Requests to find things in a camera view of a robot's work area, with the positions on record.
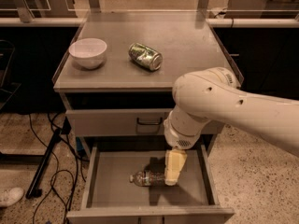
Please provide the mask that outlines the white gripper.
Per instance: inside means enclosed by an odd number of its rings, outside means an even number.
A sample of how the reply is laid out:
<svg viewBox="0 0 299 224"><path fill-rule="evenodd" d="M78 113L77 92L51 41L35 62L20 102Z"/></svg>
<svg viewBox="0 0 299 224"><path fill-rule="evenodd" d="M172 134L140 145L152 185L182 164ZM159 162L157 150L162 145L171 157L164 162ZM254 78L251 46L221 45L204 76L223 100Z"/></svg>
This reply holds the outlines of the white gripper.
<svg viewBox="0 0 299 224"><path fill-rule="evenodd" d="M166 143L174 148L165 153L164 182L167 186L177 184L180 172L187 160L185 150L190 149L199 139L210 119L192 116L177 105L164 121Z"/></svg>

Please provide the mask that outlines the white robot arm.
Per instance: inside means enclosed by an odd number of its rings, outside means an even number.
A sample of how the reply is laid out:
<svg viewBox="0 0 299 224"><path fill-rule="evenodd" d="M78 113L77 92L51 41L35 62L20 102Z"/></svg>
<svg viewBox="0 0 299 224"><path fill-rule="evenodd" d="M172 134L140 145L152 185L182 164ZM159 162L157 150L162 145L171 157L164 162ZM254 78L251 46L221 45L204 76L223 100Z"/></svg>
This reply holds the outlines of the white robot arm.
<svg viewBox="0 0 299 224"><path fill-rule="evenodd" d="M259 136L299 156L299 104L295 100L254 94L237 88L235 75L215 67L179 77L172 88L175 108L164 121L164 136L172 148L165 155L165 184L177 184L203 129L216 120Z"/></svg>

